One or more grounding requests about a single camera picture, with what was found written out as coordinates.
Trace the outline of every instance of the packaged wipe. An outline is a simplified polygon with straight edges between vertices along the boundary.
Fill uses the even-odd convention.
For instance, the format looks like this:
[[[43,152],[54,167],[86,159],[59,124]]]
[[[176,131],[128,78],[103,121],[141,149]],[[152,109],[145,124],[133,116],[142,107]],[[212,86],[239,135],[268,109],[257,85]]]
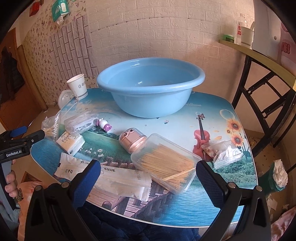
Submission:
[[[61,148],[63,148],[71,156],[74,156],[84,143],[85,140],[82,135],[74,137],[66,131],[57,140],[57,144],[59,144]]]
[[[97,126],[99,124],[99,115],[91,111],[85,111],[66,119],[64,124],[66,131],[75,137]]]
[[[213,158],[215,168],[224,167],[242,158],[243,153],[231,140],[209,141],[202,145],[202,149]]]
[[[72,180],[88,164],[88,161],[62,153],[60,166],[55,175]],[[146,202],[149,198],[151,183],[151,176],[147,172],[102,165],[101,174],[94,187],[115,195],[133,197]]]

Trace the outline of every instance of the wooden pier illustration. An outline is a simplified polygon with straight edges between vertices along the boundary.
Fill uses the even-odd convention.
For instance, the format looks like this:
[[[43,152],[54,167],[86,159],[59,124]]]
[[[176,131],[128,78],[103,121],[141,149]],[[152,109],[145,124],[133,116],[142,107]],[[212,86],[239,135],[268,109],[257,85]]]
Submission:
[[[118,160],[113,162],[113,158],[111,157],[107,157],[105,160],[105,162],[101,163],[102,165],[130,169],[134,168],[132,163],[121,163]],[[153,181],[147,202],[132,197],[118,196],[97,188],[92,189],[87,201],[98,207],[106,208],[130,218],[153,222],[154,218],[159,218],[165,211],[172,199],[172,195],[172,193]]]

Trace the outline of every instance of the finger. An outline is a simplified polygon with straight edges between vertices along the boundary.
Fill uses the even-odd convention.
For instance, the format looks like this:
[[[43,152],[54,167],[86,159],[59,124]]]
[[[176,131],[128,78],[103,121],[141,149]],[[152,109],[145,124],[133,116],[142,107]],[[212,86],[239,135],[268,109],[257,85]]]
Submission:
[[[5,191],[8,193],[14,191],[15,189],[17,189],[17,181],[16,180],[5,186]]]
[[[15,179],[16,179],[15,171],[11,170],[11,173],[9,173],[9,174],[6,176],[6,181],[7,181],[8,183],[11,183],[11,182],[13,182]]]
[[[11,197],[16,197],[18,195],[18,190],[13,190],[12,192],[9,193],[9,196]]]

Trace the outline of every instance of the small figurine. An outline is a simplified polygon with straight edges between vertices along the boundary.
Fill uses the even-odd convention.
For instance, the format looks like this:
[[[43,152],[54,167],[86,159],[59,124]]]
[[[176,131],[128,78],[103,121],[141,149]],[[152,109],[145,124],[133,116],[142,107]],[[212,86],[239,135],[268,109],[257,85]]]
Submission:
[[[108,124],[108,122],[104,119],[99,119],[99,126],[106,132],[111,131],[112,126]]]

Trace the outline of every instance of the round table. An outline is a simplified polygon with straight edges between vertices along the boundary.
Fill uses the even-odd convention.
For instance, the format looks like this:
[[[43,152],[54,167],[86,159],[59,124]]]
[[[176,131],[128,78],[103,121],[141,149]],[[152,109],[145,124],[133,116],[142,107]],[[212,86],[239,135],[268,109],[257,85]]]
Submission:
[[[72,99],[62,108],[59,134],[65,131],[64,120],[85,110],[99,113],[100,118],[112,125],[112,130],[106,133],[100,127],[94,127],[84,132],[82,135],[86,142],[75,157],[87,161],[101,157],[102,162],[107,161],[109,165],[128,167],[125,163],[130,163],[130,155],[121,147],[118,138],[130,127],[139,129],[146,136],[158,133],[194,152],[194,145],[197,143],[195,131],[200,129],[197,117],[203,114],[202,127],[210,134],[211,140],[234,140],[239,136],[236,140],[241,142],[238,148],[243,157],[215,172],[220,173],[227,182],[234,181],[242,188],[253,189],[258,184],[248,140],[232,105],[227,100],[210,94],[192,92],[186,105],[178,112],[166,117],[146,119],[123,112],[109,92],[92,88],[88,89],[88,93],[86,98],[80,101]],[[56,143],[46,138],[35,143],[31,149],[33,159],[52,176],[58,167],[62,152],[64,151]],[[117,196],[96,188],[91,191],[87,200],[99,207],[108,206],[110,212],[127,218],[188,228],[209,226],[220,210],[213,206],[197,177],[181,195],[173,195],[153,182],[147,202]],[[242,207],[239,207],[233,222],[239,220],[241,212]]]

